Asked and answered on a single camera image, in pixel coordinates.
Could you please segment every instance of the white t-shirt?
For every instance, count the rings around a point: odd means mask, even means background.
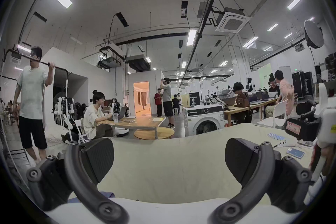
[[[23,68],[17,83],[21,86],[20,116],[33,120],[43,119],[42,93],[48,72],[41,68]]]
[[[88,139],[93,139],[96,137],[96,127],[98,126],[97,122],[95,122],[96,118],[103,117],[104,114],[102,112],[101,107],[96,109],[93,104],[90,104],[85,113],[83,119],[83,127],[85,131],[85,135],[87,135]]]

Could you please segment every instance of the wooden table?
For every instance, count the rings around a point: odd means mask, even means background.
[[[99,122],[99,124],[108,124],[124,129],[153,130],[155,132],[155,139],[157,139],[158,138],[157,128],[165,120],[165,117],[161,117],[162,121],[153,121],[154,118],[158,117],[136,117],[136,118],[123,117],[117,123],[114,123],[114,121],[106,120]]]
[[[256,109],[256,108],[260,108],[260,120],[263,119],[263,110],[262,110],[262,107],[267,105],[267,104],[270,104],[270,103],[274,103],[275,101],[277,100],[277,98],[274,98],[272,100],[268,100],[268,101],[265,101],[265,102],[262,102],[260,104],[252,104],[251,105],[251,109]],[[227,115],[227,120],[228,120],[228,123],[231,124],[231,115],[232,114],[236,114],[236,113],[239,113],[239,112],[243,112],[243,111],[248,111],[249,110],[249,107],[235,107],[234,105],[231,105],[229,106],[229,109],[233,109],[233,110],[224,110],[224,113]]]
[[[165,128],[165,127],[157,128],[157,138],[158,139],[171,138],[171,136],[174,133],[175,133],[174,130],[170,128]],[[144,139],[144,140],[154,140],[155,139],[154,131],[138,130],[134,132],[134,136],[139,139]]]

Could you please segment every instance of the man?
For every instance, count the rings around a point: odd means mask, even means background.
[[[240,83],[240,82],[234,83],[233,84],[233,90],[231,90],[227,94],[226,98],[231,98],[231,97],[234,97],[235,94],[242,93],[243,89],[244,89],[244,86],[243,86],[242,83]],[[231,118],[234,121],[237,121],[237,124],[251,123],[251,121],[252,121],[252,114],[249,115],[249,111],[243,111],[243,112],[232,114]]]
[[[110,125],[98,125],[98,122],[106,121],[112,117],[111,113],[107,116],[104,116],[101,108],[101,106],[104,104],[104,101],[104,94],[102,92],[95,92],[92,97],[92,104],[87,107],[84,113],[83,127],[85,135],[89,140],[101,137],[113,137],[114,130]]]
[[[173,118],[173,106],[171,100],[171,86],[170,86],[170,79],[164,78],[161,79],[161,89],[163,89],[163,110],[165,112],[166,117],[168,117],[169,124],[168,128],[174,129],[174,118]]]
[[[154,95],[155,104],[157,108],[157,116],[162,116],[162,101],[161,101],[161,89],[157,89],[157,93]]]
[[[285,79],[282,71],[277,70],[274,73],[276,83],[280,84],[280,96],[276,103],[282,98],[282,101],[287,100],[286,103],[286,115],[289,115],[294,107],[294,87],[290,85]],[[273,117],[275,105],[267,106],[265,109],[266,117]]]
[[[49,71],[40,67],[42,58],[40,47],[31,48],[30,57],[36,59],[29,60],[29,66],[23,68],[17,80],[14,94],[13,112],[18,115],[16,102],[21,92],[21,104],[19,112],[19,132],[22,147],[34,159],[35,163],[40,162],[33,150],[30,133],[33,135],[34,144],[39,149],[41,160],[47,157],[45,149],[47,142],[44,136],[43,115],[42,115],[42,93],[43,87],[48,87],[53,82],[53,70],[55,64],[49,63]]]

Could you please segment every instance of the cable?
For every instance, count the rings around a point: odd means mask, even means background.
[[[113,19],[114,19],[115,15],[116,15],[116,14],[114,14],[114,16],[113,16],[113,18],[112,18],[111,25],[110,25],[110,32],[108,33],[108,40],[107,40],[107,41],[108,41],[109,44],[111,44],[111,43],[110,43],[110,34],[111,34],[112,22],[113,22]]]

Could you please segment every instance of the ceiling air conditioner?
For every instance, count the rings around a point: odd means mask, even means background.
[[[225,8],[216,20],[218,25],[216,31],[238,33],[250,19],[241,10]]]

